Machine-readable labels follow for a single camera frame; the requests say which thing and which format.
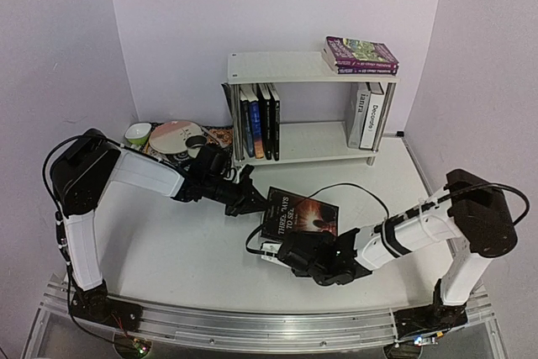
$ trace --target blue book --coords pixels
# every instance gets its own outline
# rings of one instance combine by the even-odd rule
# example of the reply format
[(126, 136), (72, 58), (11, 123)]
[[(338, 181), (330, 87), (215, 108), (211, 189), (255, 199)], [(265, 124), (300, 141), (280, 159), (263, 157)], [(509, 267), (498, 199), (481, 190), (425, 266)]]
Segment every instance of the blue book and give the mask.
[(251, 84), (241, 84), (241, 91), (245, 94), (249, 102), (249, 115), (251, 118), (252, 141), (254, 144), (254, 155), (256, 159), (262, 159), (263, 140), (261, 137), (261, 119), (260, 107), (258, 106), (258, 97), (254, 94), (254, 89)]
[(249, 101), (243, 92), (240, 92), (241, 121), (243, 122), (243, 141), (245, 142), (246, 154), (254, 157), (254, 140), (252, 139), (252, 124), (249, 114)]
[(272, 158), (272, 122), (271, 122), (271, 94), (265, 83), (257, 85), (258, 107), (261, 120), (261, 140), (263, 151), (267, 160)]

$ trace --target metal base plate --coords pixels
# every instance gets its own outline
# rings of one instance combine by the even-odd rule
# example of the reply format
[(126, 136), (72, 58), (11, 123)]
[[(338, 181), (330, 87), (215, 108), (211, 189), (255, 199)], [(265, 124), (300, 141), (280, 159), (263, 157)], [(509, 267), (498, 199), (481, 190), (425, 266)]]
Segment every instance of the metal base plate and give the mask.
[(413, 309), (403, 309), (394, 313), (394, 321), (396, 322), (396, 331), (398, 332), (398, 340), (406, 341), (414, 338), (417, 335), (428, 335), (437, 331), (446, 331), (467, 323), (466, 313), (460, 315), (453, 324), (431, 324), (432, 306), (415, 307)]
[[(124, 302), (122, 300), (110, 299), (112, 312), (126, 331), (137, 331), (140, 326), (140, 318), (142, 317), (142, 307), (138, 304)], [(84, 319), (97, 323), (97, 321), (85, 310), (80, 300), (75, 297), (71, 304), (71, 312), (78, 319)], [(118, 323), (111, 315), (106, 320), (98, 322), (101, 325), (118, 328)]]

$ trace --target black book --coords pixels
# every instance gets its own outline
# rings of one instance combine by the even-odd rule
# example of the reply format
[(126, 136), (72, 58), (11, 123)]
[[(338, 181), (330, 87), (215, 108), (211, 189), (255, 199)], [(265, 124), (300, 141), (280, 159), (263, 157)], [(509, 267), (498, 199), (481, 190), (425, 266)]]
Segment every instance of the black book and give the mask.
[(273, 83), (267, 84), (271, 94), (271, 139), (272, 156), (280, 160), (280, 97)]
[(243, 143), (246, 148), (246, 154), (254, 157), (254, 139), (252, 138), (251, 117), (249, 113), (249, 100), (243, 92), (240, 92), (241, 105), (241, 131), (243, 132)]
[(228, 104), (229, 115), (232, 114), (232, 89), (229, 87), (228, 83), (221, 84), (222, 89), (224, 90), (224, 96), (226, 97), (226, 103)]
[(338, 235), (338, 207), (330, 203), (305, 199), (295, 193), (270, 187), (269, 208), (265, 211), (261, 236), (282, 241), (292, 231), (329, 231)]
[(265, 83), (257, 84), (258, 104), (260, 106), (261, 141), (267, 160), (272, 156), (271, 139), (271, 94)]

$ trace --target book spine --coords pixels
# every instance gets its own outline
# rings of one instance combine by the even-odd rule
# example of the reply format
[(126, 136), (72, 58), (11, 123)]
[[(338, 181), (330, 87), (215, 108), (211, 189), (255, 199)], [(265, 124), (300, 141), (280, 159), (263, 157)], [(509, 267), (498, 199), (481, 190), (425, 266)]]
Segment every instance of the book spine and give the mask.
[(366, 122), (370, 91), (365, 83), (351, 88), (350, 106), (346, 111), (347, 147), (359, 149)]
[(272, 119), (272, 154), (280, 160), (280, 100), (274, 100)]
[(229, 88), (228, 83), (222, 83), (221, 84), (222, 89), (224, 90), (224, 96), (226, 97), (226, 103), (228, 104), (229, 114), (232, 114), (232, 95), (231, 95), (231, 88)]
[(398, 73), (398, 69), (370, 69), (361, 67), (341, 67), (337, 66), (336, 73), (339, 75), (395, 75)]
[(336, 61), (338, 67), (355, 67), (360, 69), (386, 69), (397, 70), (397, 63), (390, 62), (367, 62), (367, 61)]
[(362, 131), (360, 149), (371, 150), (373, 148), (384, 100), (385, 94), (370, 94), (370, 103), (368, 104), (364, 130)]
[(249, 113), (251, 114), (252, 124), (252, 141), (254, 143), (254, 154), (256, 159), (263, 159), (263, 140), (261, 139), (261, 121), (260, 109), (258, 102), (251, 102), (249, 105)]
[(244, 130), (244, 141), (245, 141), (245, 147), (246, 147), (246, 154), (249, 155), (249, 157), (254, 157), (254, 141), (252, 140), (252, 127), (251, 127), (251, 118), (249, 117), (249, 102), (248, 101), (242, 101), (241, 102), (241, 114), (243, 122), (245, 123), (243, 125)]
[(263, 119), (265, 123), (263, 124), (263, 140), (264, 140), (264, 151), (266, 152), (266, 159), (271, 160), (272, 157), (272, 139), (271, 139), (271, 100), (264, 100), (264, 113)]

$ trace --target stack of books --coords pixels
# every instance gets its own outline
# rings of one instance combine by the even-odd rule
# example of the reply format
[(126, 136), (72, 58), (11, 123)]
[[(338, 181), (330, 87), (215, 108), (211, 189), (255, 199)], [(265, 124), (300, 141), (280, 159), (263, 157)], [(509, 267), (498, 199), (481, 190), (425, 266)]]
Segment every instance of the stack of books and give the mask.
[(321, 51), (330, 68), (339, 75), (396, 75), (398, 60), (385, 44), (327, 37)]
[(345, 109), (347, 147), (373, 149), (384, 101), (385, 90), (380, 83), (351, 84), (350, 101)]
[[(230, 106), (230, 88), (222, 85)], [(241, 134), (246, 154), (280, 159), (280, 97), (273, 83), (240, 84)]]

